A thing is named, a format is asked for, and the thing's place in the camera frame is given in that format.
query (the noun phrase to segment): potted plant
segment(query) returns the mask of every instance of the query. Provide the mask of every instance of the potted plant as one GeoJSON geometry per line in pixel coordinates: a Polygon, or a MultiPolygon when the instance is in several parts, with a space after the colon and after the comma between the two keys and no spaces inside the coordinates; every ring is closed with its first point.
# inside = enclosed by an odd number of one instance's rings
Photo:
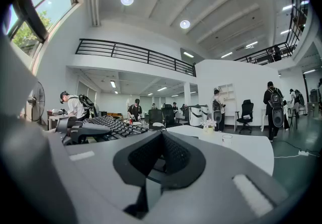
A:
{"type": "Polygon", "coordinates": [[[213,129],[216,125],[216,121],[212,119],[208,119],[206,122],[202,121],[201,125],[203,126],[203,131],[207,134],[212,134],[213,129]]]}

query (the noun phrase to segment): black metal railing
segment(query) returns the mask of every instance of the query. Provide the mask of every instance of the black metal railing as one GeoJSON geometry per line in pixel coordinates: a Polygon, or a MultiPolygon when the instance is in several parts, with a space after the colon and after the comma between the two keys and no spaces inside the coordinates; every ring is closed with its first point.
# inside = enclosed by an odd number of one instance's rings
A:
{"type": "Polygon", "coordinates": [[[137,61],[196,76],[195,66],[162,53],[115,41],[79,39],[76,54],[98,55],[137,61]]]}
{"type": "Polygon", "coordinates": [[[265,65],[291,57],[305,28],[308,0],[292,0],[291,5],[290,25],[286,41],[240,57],[235,61],[265,65]]]}

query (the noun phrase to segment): gray floor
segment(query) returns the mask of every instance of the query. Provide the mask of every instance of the gray floor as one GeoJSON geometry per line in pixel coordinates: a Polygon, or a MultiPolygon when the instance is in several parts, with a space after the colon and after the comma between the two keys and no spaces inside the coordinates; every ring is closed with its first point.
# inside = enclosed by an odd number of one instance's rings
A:
{"type": "MultiPolygon", "coordinates": [[[[226,127],[224,132],[238,133],[230,127],[226,127]]],[[[247,130],[242,134],[250,135],[247,130]]],[[[255,127],[251,135],[268,136],[268,129],[265,128],[261,132],[259,127],[255,127]]],[[[308,116],[300,116],[297,130],[295,126],[292,126],[289,131],[280,128],[277,137],[274,138],[272,147],[275,157],[297,155],[299,149],[282,141],[287,141],[303,151],[309,149],[319,152],[322,148],[322,120],[317,118],[317,112],[315,112],[315,117],[312,117],[312,112],[308,116]]],[[[320,165],[320,160],[311,155],[308,157],[275,158],[273,177],[284,186],[289,194],[293,194],[298,189],[310,184],[320,165]]]]}

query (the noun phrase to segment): stand fan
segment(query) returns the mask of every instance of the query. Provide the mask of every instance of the stand fan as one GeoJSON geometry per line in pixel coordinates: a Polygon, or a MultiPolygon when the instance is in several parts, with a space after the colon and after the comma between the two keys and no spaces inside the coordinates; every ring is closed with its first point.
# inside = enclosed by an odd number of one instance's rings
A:
{"type": "Polygon", "coordinates": [[[35,85],[27,101],[31,105],[31,121],[40,120],[45,108],[45,92],[40,82],[35,85]]]}

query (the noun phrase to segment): keyboard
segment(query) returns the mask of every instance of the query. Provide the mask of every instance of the keyboard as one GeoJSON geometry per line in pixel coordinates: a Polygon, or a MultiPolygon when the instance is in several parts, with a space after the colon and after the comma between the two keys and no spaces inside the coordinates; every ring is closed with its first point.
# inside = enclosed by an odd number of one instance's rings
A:
{"type": "Polygon", "coordinates": [[[122,120],[114,119],[111,116],[102,116],[96,118],[85,119],[84,123],[96,125],[104,125],[111,129],[111,133],[101,137],[104,141],[112,141],[142,134],[148,131],[148,128],[142,126],[134,126],[129,123],[124,123],[122,120]]]}

